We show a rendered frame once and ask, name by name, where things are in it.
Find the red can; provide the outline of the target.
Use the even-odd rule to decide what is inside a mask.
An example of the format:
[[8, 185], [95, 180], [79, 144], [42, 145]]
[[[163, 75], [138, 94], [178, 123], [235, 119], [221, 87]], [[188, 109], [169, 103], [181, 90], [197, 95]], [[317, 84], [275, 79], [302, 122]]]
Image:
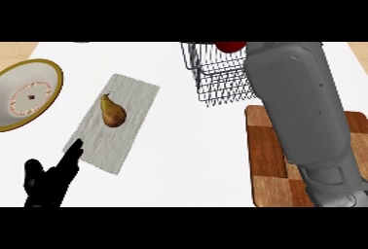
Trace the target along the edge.
[[223, 53], [235, 53], [246, 47], [246, 42], [218, 42], [216, 47]]

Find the brown checkered cutting board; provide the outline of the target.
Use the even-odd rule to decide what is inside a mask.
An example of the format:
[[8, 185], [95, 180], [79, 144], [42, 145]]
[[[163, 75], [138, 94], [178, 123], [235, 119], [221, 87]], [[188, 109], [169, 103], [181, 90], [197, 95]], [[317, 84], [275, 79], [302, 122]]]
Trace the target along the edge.
[[[253, 203], [257, 207], [312, 207], [299, 170], [288, 163], [265, 107], [249, 105], [244, 115]], [[368, 117], [352, 111], [345, 115], [359, 171], [368, 180]]]

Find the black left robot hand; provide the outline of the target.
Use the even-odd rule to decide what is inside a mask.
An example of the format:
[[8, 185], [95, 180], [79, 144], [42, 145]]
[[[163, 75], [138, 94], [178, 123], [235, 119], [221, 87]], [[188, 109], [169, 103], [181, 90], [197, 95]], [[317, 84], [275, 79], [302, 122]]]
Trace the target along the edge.
[[82, 145], [83, 142], [79, 139], [67, 150], [58, 165], [48, 170], [43, 169], [37, 159], [25, 162], [25, 207], [56, 208], [62, 205], [70, 185], [79, 174]]

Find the brown pear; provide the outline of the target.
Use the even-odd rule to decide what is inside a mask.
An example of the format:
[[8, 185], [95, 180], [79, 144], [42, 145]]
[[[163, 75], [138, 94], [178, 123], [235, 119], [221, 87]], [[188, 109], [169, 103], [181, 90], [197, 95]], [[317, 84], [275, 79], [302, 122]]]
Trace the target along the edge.
[[126, 109], [111, 100], [108, 94], [101, 96], [101, 111], [104, 123], [110, 127], [119, 127], [126, 122]]

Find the pale grey placemat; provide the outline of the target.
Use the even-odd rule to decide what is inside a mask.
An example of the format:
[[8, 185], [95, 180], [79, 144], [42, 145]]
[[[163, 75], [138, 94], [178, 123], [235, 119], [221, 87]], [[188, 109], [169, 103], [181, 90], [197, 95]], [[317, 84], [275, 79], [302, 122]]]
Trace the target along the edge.
[[[83, 142], [80, 159], [113, 174], [121, 171], [158, 90], [158, 86], [114, 74], [65, 145], [64, 150], [68, 150], [80, 139]], [[119, 127], [110, 127], [102, 120], [101, 96], [104, 94], [127, 112], [127, 119]]]

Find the white gold-rimmed plate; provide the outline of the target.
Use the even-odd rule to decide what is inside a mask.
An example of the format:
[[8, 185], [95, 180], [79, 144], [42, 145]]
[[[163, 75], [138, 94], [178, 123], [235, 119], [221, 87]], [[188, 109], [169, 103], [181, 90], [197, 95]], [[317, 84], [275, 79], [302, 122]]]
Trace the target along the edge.
[[49, 59], [18, 62], [0, 71], [0, 132], [27, 125], [52, 106], [64, 71]]

